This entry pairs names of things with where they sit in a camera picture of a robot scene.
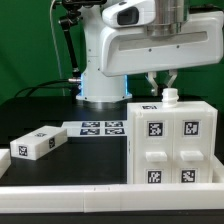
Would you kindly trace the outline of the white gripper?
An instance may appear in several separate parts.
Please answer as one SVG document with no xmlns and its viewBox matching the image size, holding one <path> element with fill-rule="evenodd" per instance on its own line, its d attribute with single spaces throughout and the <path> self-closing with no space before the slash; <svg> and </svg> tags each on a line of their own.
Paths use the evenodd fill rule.
<svg viewBox="0 0 224 224">
<path fill-rule="evenodd" d="M 158 95 L 156 71 L 169 70 L 171 88 L 179 68 L 214 64 L 223 57 L 224 12 L 191 14 L 184 0 L 124 0 L 103 10 L 100 71 L 106 76 L 148 72 Z"/>
</svg>

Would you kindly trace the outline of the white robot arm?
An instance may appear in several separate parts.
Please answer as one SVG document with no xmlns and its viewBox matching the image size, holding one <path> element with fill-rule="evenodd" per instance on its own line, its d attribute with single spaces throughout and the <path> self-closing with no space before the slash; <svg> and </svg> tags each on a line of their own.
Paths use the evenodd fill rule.
<svg viewBox="0 0 224 224">
<path fill-rule="evenodd" d="M 87 65 L 79 100 L 130 97 L 126 77 L 220 62 L 224 11 L 191 13 L 188 0 L 107 0 L 81 7 Z"/>
</svg>

